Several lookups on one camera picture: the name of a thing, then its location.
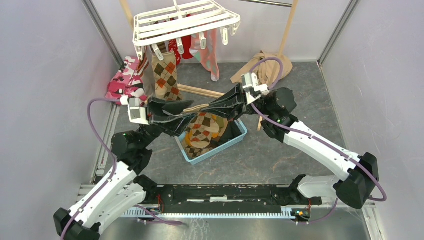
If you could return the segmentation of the argyle patterned sock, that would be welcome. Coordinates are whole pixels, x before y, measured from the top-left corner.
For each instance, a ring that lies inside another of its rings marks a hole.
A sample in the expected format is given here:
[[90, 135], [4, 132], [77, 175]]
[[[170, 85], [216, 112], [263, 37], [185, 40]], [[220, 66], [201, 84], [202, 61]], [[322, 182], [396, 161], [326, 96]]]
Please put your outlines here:
[[227, 120], [203, 111], [208, 106], [209, 104], [201, 104], [183, 111], [196, 114], [185, 130], [184, 141], [189, 147], [205, 149], [211, 144], [212, 139], [217, 138], [226, 129]]
[[166, 101], [183, 99], [177, 83], [177, 61], [174, 52], [162, 54], [163, 60], [154, 54], [152, 56], [152, 70], [155, 81], [155, 96]]

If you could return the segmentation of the white plastic clip hanger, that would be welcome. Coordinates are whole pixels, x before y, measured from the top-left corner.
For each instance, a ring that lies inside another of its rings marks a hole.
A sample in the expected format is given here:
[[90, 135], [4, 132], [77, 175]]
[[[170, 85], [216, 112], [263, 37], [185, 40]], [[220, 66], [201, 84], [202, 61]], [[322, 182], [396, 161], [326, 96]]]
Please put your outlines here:
[[241, 16], [218, 4], [214, 0], [198, 0], [185, 4], [173, 2], [173, 6], [143, 12], [133, 17], [132, 42], [136, 56], [143, 59], [148, 47], [160, 61], [164, 59], [158, 43], [176, 40], [183, 53], [182, 37], [198, 34], [200, 47], [206, 48], [204, 33], [218, 29], [223, 45], [228, 45], [229, 36], [234, 36], [241, 24]]

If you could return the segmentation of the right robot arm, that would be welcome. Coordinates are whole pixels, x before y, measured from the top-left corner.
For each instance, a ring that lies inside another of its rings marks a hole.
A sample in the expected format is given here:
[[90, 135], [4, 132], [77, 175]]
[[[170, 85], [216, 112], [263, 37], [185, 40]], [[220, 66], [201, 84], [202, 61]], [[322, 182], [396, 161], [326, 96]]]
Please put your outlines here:
[[387, 193], [379, 183], [377, 158], [369, 152], [349, 151], [317, 134], [292, 115], [296, 106], [289, 88], [270, 90], [265, 85], [243, 87], [238, 84], [200, 110], [227, 120], [257, 114], [263, 117], [261, 124], [268, 137], [302, 151], [332, 172], [329, 176], [301, 177], [288, 191], [289, 199], [295, 204], [324, 197], [361, 209], [368, 200], [386, 201]]

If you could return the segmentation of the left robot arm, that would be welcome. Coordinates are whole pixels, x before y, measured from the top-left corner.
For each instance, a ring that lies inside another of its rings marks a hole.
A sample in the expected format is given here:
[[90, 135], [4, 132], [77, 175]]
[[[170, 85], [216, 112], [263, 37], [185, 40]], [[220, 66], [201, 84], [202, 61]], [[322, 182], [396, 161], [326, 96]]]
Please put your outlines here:
[[111, 146], [98, 137], [112, 156], [113, 164], [94, 188], [70, 209], [60, 208], [53, 216], [56, 231], [62, 240], [98, 240], [104, 230], [126, 210], [138, 203], [153, 203], [157, 190], [140, 183], [140, 174], [153, 154], [147, 147], [161, 134], [177, 137], [195, 117], [185, 112], [191, 100], [166, 101], [155, 97], [143, 103], [139, 98], [123, 96], [110, 99], [128, 107], [136, 131], [115, 134]]

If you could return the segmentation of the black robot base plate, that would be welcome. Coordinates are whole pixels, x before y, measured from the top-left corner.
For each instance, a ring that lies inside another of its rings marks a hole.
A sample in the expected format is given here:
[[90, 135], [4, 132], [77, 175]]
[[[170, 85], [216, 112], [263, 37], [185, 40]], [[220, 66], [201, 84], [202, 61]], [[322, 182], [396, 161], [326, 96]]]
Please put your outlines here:
[[160, 218], [289, 219], [323, 203], [286, 185], [166, 184], [151, 189], [140, 206]]

